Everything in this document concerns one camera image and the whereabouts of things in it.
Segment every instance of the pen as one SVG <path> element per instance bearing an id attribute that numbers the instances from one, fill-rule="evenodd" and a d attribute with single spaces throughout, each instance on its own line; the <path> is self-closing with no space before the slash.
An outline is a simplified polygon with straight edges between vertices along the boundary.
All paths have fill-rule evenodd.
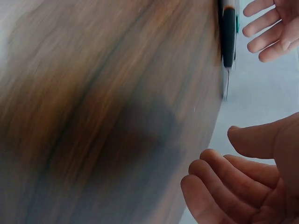
<path id="1" fill-rule="evenodd" d="M 238 0 L 221 0 L 220 1 L 220 28 L 221 28 L 221 53 L 224 68 L 228 71 L 226 83 L 225 100 L 228 99 L 228 87 L 230 71 L 236 58 L 236 39 L 239 32 L 238 14 L 236 13 L 236 1 Z"/>

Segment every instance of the pen cap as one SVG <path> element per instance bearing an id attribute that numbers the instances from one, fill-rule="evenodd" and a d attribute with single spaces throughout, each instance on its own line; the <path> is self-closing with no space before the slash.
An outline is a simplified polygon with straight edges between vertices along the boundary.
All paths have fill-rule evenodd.
<path id="1" fill-rule="evenodd" d="M 225 68 L 232 68 L 235 58 L 235 24 L 236 14 L 235 8 L 225 7 L 222 17 L 222 55 Z"/>

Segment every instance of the human hand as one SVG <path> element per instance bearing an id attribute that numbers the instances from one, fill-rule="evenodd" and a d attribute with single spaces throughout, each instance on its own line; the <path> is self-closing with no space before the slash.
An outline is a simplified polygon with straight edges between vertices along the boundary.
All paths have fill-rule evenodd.
<path id="1" fill-rule="evenodd" d="M 255 0 L 247 5 L 243 13 L 252 16 L 263 9 L 275 8 L 248 24 L 243 33 L 247 37 L 271 27 L 248 44 L 252 53 L 258 51 L 262 62 L 273 61 L 299 45 L 299 1 Z"/>
<path id="2" fill-rule="evenodd" d="M 208 149 L 189 167 L 181 186 L 200 224 L 299 224 L 299 113 L 274 123 L 231 127 L 228 138 L 247 157 Z"/>

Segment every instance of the open palm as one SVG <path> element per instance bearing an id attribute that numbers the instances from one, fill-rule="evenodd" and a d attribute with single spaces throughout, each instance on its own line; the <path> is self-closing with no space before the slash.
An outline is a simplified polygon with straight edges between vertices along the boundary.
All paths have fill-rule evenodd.
<path id="1" fill-rule="evenodd" d="M 276 166 L 208 149 L 190 165 L 182 190 L 199 224 L 299 224 L 298 200 Z"/>
<path id="2" fill-rule="evenodd" d="M 273 5 L 274 9 L 243 29 L 244 35 L 250 37 L 273 25 L 248 44 L 252 53 L 262 50 L 259 55 L 262 62 L 273 61 L 299 45 L 298 0 L 255 0 L 244 9 L 244 15 L 252 16 Z"/>

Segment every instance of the finger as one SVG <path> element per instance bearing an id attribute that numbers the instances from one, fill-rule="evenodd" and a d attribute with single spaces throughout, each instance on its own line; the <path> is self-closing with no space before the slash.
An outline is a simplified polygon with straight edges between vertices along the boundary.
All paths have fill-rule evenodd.
<path id="1" fill-rule="evenodd" d="M 207 162 L 193 162 L 189 167 L 189 174 L 202 180 L 218 206 L 236 223 L 247 223 L 256 212 L 256 209 L 240 201 L 223 185 Z"/>
<path id="2" fill-rule="evenodd" d="M 256 208 L 260 208 L 265 198 L 271 193 L 269 187 L 249 178 L 215 150 L 205 150 L 200 155 L 200 159 L 210 165 L 232 193 Z"/>
<path id="3" fill-rule="evenodd" d="M 277 42 L 283 29 L 283 23 L 279 22 L 273 27 L 248 43 L 247 48 L 251 53 L 256 53 L 269 45 Z"/>
<path id="4" fill-rule="evenodd" d="M 251 37 L 263 29 L 272 26 L 279 20 L 280 16 L 274 8 L 244 27 L 243 34 L 247 37 Z"/>
<path id="5" fill-rule="evenodd" d="M 181 188 L 192 216 L 200 224 L 234 222 L 219 208 L 204 183 L 196 176 L 188 175 L 182 179 Z"/>
<path id="6" fill-rule="evenodd" d="M 253 162 L 233 155 L 225 155 L 224 158 L 251 179 L 272 189 L 276 187 L 280 175 L 275 165 Z"/>
<path id="7" fill-rule="evenodd" d="M 287 50 L 290 44 L 299 39 L 299 17 L 286 24 L 280 42 L 283 50 Z"/>
<path id="8" fill-rule="evenodd" d="M 259 159 L 273 159 L 273 146 L 279 131 L 289 122 L 299 118 L 299 114 L 275 121 L 273 123 L 238 128 L 230 127 L 228 139 L 235 150 L 244 156 Z"/>
<path id="9" fill-rule="evenodd" d="M 257 14 L 258 12 L 269 8 L 270 6 L 274 5 L 273 0 L 255 0 L 251 3 L 249 3 L 243 13 L 245 16 L 252 16 L 254 14 Z"/>
<path id="10" fill-rule="evenodd" d="M 296 40 L 293 43 L 291 43 L 287 50 L 283 50 L 281 43 L 277 42 L 277 43 L 269 46 L 265 50 L 263 50 L 259 54 L 259 59 L 261 62 L 274 61 L 274 60 L 278 59 L 279 57 L 281 57 L 282 55 L 288 54 L 290 51 L 295 49 L 297 46 L 299 46 L 299 40 Z"/>

